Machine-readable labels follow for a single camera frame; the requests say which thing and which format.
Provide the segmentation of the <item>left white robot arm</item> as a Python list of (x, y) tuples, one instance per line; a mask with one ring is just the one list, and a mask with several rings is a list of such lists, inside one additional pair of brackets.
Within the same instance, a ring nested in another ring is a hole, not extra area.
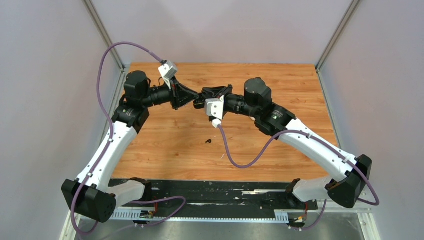
[(109, 130), (87, 167), (74, 179), (67, 179), (61, 190), (73, 214), (105, 223), (116, 208), (137, 202), (149, 206), (153, 201), (150, 183), (133, 177), (127, 182), (109, 186), (112, 173), (130, 143), (140, 133), (150, 116), (149, 108), (165, 103), (177, 110), (198, 99), (196, 91), (172, 77), (169, 83), (151, 85), (143, 71), (126, 76), (124, 95), (112, 117)]

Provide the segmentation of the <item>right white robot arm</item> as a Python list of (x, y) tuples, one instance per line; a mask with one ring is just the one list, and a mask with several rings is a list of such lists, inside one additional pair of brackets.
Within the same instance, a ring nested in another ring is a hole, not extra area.
[(370, 183), (372, 160), (365, 154), (348, 153), (319, 136), (307, 127), (294, 113), (276, 104), (272, 90), (259, 77), (248, 79), (242, 95), (234, 94), (231, 85), (203, 88), (196, 109), (204, 109), (215, 128), (222, 128), (225, 114), (233, 113), (254, 119), (260, 132), (272, 141), (286, 143), (302, 152), (321, 166), (327, 176), (315, 179), (294, 179), (286, 188), (286, 204), (298, 209), (312, 200), (332, 200), (351, 209), (361, 201), (361, 193), (368, 188), (378, 206), (380, 199)]

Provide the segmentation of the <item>black earbud charging case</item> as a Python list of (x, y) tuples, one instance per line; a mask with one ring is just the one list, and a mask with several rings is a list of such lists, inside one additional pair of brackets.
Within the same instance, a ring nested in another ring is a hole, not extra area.
[(205, 108), (205, 99), (199, 98), (193, 101), (193, 107), (197, 110), (204, 109)]

